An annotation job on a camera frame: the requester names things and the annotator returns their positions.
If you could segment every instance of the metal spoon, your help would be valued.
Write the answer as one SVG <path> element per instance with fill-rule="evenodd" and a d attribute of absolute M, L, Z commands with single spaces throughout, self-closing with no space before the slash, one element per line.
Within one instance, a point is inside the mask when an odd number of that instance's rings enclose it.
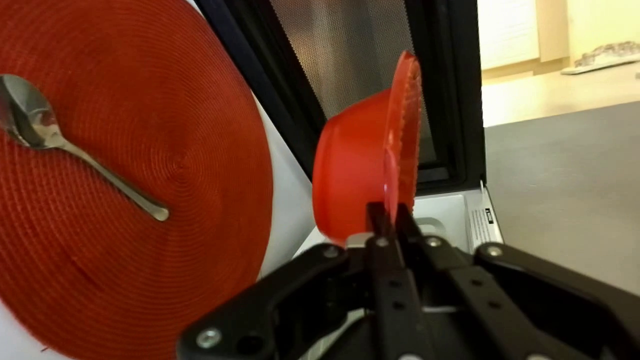
<path fill-rule="evenodd" d="M 167 209 L 155 204 L 151 198 L 147 198 L 145 194 L 142 194 L 139 191 L 106 171 L 82 148 L 68 142 L 59 132 L 51 105 L 26 79 L 14 74 L 0 77 L 0 120 L 1 119 L 6 120 L 0 127 L 26 148 L 55 148 L 74 154 L 86 165 L 89 165 L 93 171 L 98 171 L 107 183 L 111 183 L 120 192 L 123 192 L 158 222 L 164 222 L 167 218 Z"/>

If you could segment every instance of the woven placemat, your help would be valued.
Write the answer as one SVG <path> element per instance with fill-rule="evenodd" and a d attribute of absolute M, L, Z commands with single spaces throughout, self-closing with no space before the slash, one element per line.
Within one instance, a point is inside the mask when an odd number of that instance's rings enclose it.
<path fill-rule="evenodd" d="M 1 132 L 1 303 L 71 359 L 174 359 L 266 250 L 272 175 L 247 86 L 183 0 L 0 0 L 0 24 L 0 72 L 172 213 L 155 222 L 80 161 Z"/>

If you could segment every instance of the screw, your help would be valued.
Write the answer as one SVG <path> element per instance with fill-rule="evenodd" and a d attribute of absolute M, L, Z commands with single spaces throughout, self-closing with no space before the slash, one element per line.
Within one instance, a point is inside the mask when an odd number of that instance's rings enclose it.
<path fill-rule="evenodd" d="M 222 332 L 217 329 L 207 329 L 197 334 L 200 348 L 213 348 L 222 340 Z"/>
<path fill-rule="evenodd" d="M 486 249 L 486 254 L 490 254 L 490 257 L 502 257 L 502 249 L 498 249 L 498 246 L 488 246 L 488 249 Z"/>
<path fill-rule="evenodd" d="M 375 241 L 375 246 L 377 246 L 377 249 L 383 249 L 383 246 L 387 246 L 387 241 L 386 241 L 386 239 L 377 239 L 377 241 Z"/>
<path fill-rule="evenodd" d="M 425 245 L 427 245 L 429 249 L 438 249 L 438 246 L 442 246 L 442 241 L 439 241 L 439 239 L 427 239 Z"/>
<path fill-rule="evenodd" d="M 525 357 L 525 360 L 551 360 L 551 359 L 545 354 L 530 354 L 530 357 Z"/>
<path fill-rule="evenodd" d="M 400 357 L 398 360 L 422 360 L 422 359 L 416 357 L 416 354 L 403 354 L 403 357 Z"/>
<path fill-rule="evenodd" d="M 323 259 L 338 259 L 338 249 L 336 246 L 328 246 L 322 250 Z"/>

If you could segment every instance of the spoon handle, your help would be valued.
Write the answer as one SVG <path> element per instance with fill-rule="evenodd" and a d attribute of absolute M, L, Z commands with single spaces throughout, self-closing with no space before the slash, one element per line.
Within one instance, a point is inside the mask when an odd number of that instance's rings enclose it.
<path fill-rule="evenodd" d="M 133 200 L 143 213 L 154 216 L 158 222 L 164 222 L 167 218 L 167 209 L 158 206 L 150 197 L 142 194 L 133 186 L 125 185 L 122 179 L 117 179 L 114 173 L 103 168 L 93 156 L 78 148 L 75 144 L 61 140 L 57 147 L 59 151 L 78 156 L 86 165 L 89 165 L 93 171 L 98 171 L 107 183 L 111 183 L 120 192 L 123 192 L 129 200 Z"/>

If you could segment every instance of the red plastic bowl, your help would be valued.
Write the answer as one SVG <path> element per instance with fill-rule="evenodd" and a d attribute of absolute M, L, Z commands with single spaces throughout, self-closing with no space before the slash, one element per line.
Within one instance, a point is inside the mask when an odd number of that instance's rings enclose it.
<path fill-rule="evenodd" d="M 318 229 L 343 245 L 365 232 L 365 204 L 414 204 L 420 137 L 420 67 L 403 53 L 392 88 L 331 119 L 313 165 L 313 216 Z"/>

